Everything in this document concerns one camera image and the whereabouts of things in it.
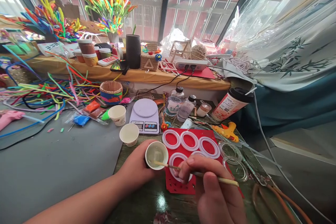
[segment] gray table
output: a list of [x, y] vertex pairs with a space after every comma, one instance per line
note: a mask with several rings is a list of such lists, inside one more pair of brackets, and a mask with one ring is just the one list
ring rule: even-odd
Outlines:
[[[133, 104], [126, 110], [128, 122]], [[28, 113], [44, 118], [50, 113]], [[40, 134], [0, 151], [0, 223], [22, 223], [57, 202], [113, 174], [122, 146], [120, 127], [90, 120], [85, 127], [64, 124], [68, 111]], [[12, 122], [0, 135], [25, 127]], [[0, 138], [0, 148], [30, 136], [42, 126]]]

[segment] power strip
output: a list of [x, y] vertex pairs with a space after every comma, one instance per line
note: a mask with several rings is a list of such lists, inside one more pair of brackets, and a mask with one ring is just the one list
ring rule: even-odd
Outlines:
[[191, 65], [195, 65], [195, 71], [203, 71], [208, 66], [208, 61], [196, 61], [191, 59], [178, 58], [175, 61], [175, 67], [179, 70], [184, 70], [185, 66], [189, 65], [188, 69], [191, 69]]

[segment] person's left hand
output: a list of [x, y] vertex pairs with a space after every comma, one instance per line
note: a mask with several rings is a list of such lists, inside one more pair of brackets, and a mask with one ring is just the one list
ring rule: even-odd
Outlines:
[[140, 144], [126, 159], [117, 175], [128, 190], [135, 191], [148, 181], [152, 180], [161, 171], [155, 171], [146, 167], [145, 152], [155, 139], [147, 139]]

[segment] painted pot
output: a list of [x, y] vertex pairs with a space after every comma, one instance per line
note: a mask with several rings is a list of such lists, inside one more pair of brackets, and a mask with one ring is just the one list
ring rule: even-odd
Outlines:
[[117, 105], [123, 98], [123, 87], [117, 81], [105, 81], [100, 84], [100, 96], [106, 105]]

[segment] twine ball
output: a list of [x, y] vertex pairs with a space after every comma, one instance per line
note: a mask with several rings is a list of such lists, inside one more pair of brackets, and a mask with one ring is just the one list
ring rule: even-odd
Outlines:
[[207, 49], [204, 45], [197, 44], [191, 49], [191, 59], [192, 60], [204, 60], [207, 55]]

